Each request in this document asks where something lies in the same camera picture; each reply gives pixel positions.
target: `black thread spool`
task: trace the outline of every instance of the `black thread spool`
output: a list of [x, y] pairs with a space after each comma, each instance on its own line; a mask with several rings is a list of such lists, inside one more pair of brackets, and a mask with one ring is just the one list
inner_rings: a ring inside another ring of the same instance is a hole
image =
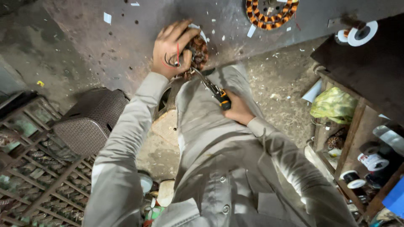
[[366, 184], [366, 181], [362, 180], [358, 176], [358, 172], [356, 172], [355, 170], [349, 170], [342, 173], [340, 178], [345, 181], [345, 183], [348, 185], [348, 188], [350, 189], [360, 188]]

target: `shirt button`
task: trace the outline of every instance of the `shirt button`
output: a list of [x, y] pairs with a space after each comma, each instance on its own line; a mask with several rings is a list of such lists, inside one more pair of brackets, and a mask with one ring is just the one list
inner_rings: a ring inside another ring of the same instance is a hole
[[229, 205], [225, 205], [225, 206], [223, 207], [223, 214], [228, 214], [229, 211], [230, 211]]

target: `red wire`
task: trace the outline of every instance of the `red wire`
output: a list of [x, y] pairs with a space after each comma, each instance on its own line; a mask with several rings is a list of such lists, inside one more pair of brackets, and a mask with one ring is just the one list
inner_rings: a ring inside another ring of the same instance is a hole
[[295, 23], [296, 23], [296, 27], [299, 28], [299, 31], [301, 31], [302, 29], [300, 29], [300, 26], [299, 26], [299, 24], [298, 24], [297, 21], [296, 21], [296, 12], [295, 12]]
[[[177, 68], [177, 67], [170, 67], [170, 66], [166, 65], [166, 64], [164, 63], [163, 59], [160, 59], [160, 60], [161, 60], [161, 63], [163, 63], [163, 65], [164, 65], [165, 67], [169, 68], [169, 69], [175, 69], [175, 68]], [[179, 43], [177, 43], [177, 63], [179, 64]]]
[[164, 65], [165, 67], [167, 67], [167, 68], [169, 68], [169, 69], [175, 69], [175, 68], [176, 68], [176, 67], [170, 67], [170, 66], [166, 65], [166, 64], [163, 62], [163, 59], [160, 58], [160, 60], [161, 60], [161, 63], [163, 63], [163, 65]]

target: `shirt sleeve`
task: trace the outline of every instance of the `shirt sleeve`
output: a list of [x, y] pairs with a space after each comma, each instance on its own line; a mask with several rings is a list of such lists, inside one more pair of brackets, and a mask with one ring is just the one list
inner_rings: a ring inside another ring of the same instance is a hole
[[357, 226], [342, 195], [286, 135], [260, 117], [252, 119], [247, 126], [257, 137], [265, 132], [266, 151], [301, 196], [317, 227]]
[[123, 110], [94, 162], [83, 226], [140, 226], [143, 192], [135, 161], [167, 84], [163, 75], [150, 73]]

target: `green plastic bag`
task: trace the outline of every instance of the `green plastic bag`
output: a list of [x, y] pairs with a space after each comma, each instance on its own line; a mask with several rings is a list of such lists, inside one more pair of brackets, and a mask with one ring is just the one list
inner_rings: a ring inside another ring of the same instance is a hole
[[358, 101], [337, 87], [321, 93], [311, 105], [315, 118], [328, 117], [338, 124], [350, 124]]

